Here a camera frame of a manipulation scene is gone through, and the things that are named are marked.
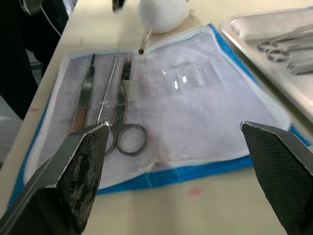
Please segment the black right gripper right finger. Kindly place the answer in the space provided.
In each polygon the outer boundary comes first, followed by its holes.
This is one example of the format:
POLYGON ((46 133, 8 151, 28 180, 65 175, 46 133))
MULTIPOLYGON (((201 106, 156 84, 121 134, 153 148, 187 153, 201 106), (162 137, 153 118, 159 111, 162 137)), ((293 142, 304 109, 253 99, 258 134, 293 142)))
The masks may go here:
POLYGON ((296 135, 243 121, 257 180, 289 235, 313 233, 313 153, 296 135))

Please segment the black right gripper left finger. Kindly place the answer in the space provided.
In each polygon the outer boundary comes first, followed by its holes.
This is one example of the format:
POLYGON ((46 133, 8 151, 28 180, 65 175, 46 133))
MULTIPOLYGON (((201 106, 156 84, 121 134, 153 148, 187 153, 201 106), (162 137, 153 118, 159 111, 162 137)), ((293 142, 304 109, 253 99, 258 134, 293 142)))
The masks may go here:
POLYGON ((2 235, 80 235, 99 187, 109 135, 104 124, 66 137, 0 220, 2 235))

